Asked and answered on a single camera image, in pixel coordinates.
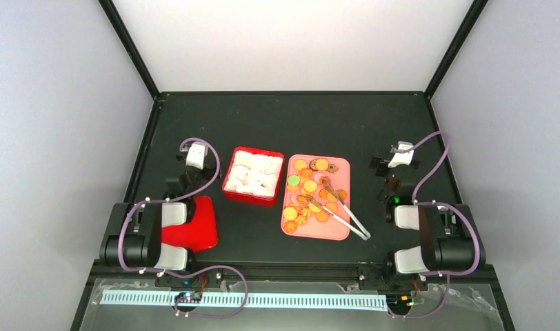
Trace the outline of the red cookie tin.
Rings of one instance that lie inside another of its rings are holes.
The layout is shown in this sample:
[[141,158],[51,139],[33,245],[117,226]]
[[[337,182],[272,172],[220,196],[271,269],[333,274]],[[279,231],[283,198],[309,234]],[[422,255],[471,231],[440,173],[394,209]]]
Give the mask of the red cookie tin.
[[280,152],[238,146],[223,180],[223,194],[232,201],[271,207],[279,196],[284,165]]

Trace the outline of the pink tray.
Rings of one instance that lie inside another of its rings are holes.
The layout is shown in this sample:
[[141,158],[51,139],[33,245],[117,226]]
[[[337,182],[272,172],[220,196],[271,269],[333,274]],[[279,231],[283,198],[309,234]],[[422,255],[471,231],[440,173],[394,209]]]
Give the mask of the pink tray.
[[[328,163],[335,163],[339,166],[339,170],[332,174],[327,171],[313,172],[309,168],[309,163],[313,159],[324,158]],[[308,163],[308,167],[300,172],[294,169],[294,162],[297,159],[303,159]],[[307,237],[313,239],[326,239],[334,241],[342,241],[350,234],[348,229],[343,227],[340,223],[330,219],[326,223],[321,223],[316,220],[313,212],[308,208],[308,202],[304,199],[303,194],[306,190],[312,192],[318,199],[317,193],[320,191],[321,186],[317,185],[323,176],[327,176],[335,189],[341,190],[343,198],[347,205],[350,204],[350,164],[343,158],[338,157],[319,157],[308,154],[295,154],[288,160],[287,178],[290,175],[299,175],[301,182],[299,186],[290,186],[287,183],[284,185],[283,200],[282,200],[282,214],[281,214],[281,228],[286,221],[294,221],[299,214],[308,216],[308,223],[299,226],[298,229],[292,233],[287,234],[296,237]]]

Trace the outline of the orange round sandwich cookie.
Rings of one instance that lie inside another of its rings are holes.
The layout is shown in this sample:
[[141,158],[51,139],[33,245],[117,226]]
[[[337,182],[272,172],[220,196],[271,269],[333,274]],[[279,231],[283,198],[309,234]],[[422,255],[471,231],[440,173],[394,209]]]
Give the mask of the orange round sandwich cookie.
[[303,160],[303,159],[297,159],[297,160],[294,162],[294,169],[295,169],[297,172],[300,172],[300,171],[306,169],[307,167],[308,167],[308,163],[307,163],[305,160]]

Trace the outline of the green sandwich cookie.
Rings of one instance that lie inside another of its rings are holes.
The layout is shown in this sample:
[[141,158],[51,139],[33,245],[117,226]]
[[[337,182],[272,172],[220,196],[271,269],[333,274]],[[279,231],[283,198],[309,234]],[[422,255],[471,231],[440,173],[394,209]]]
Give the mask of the green sandwich cookie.
[[287,185],[290,186],[299,186],[300,182],[301,182],[300,176],[295,174],[290,175],[286,181]]

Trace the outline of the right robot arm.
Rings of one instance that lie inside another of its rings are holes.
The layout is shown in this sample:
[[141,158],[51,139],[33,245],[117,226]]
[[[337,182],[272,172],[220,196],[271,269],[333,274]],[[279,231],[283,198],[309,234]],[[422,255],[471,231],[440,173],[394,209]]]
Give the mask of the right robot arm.
[[419,233],[413,248],[389,252],[380,270],[382,283],[400,288],[409,274],[467,275],[486,262],[472,213],[466,204],[419,203],[412,198],[419,180],[417,161],[395,165],[393,159],[373,156],[370,168],[384,178],[383,213],[386,223]]

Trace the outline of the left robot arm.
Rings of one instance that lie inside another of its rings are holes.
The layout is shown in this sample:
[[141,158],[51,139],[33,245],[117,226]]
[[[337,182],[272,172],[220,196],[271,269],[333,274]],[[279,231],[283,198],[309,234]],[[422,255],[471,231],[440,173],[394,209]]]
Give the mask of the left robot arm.
[[139,208],[132,203],[114,204],[100,262],[138,272],[188,269],[195,253],[218,243],[212,199],[196,191],[220,176],[216,161],[186,161],[178,177],[166,179],[162,202],[150,201]]

